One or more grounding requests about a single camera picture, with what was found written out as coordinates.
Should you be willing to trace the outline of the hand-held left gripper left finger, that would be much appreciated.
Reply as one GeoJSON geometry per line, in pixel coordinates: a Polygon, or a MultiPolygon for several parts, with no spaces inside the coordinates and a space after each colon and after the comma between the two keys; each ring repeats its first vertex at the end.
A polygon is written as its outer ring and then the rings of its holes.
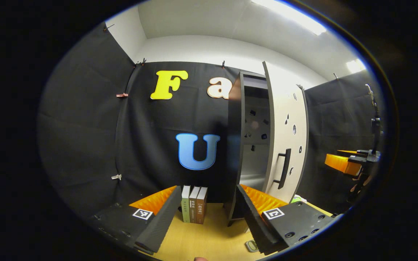
{"type": "Polygon", "coordinates": [[[181,203],[181,186],[172,186],[131,204],[114,203],[87,223],[127,251],[158,252],[181,203]]]}

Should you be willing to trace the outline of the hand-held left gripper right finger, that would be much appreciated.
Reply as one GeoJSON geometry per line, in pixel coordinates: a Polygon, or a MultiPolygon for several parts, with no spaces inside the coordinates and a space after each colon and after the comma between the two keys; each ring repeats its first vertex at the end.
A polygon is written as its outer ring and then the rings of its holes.
{"type": "Polygon", "coordinates": [[[285,203],[246,185],[237,185],[236,199],[259,251],[266,256],[309,241],[340,218],[301,200],[285,203]]]}

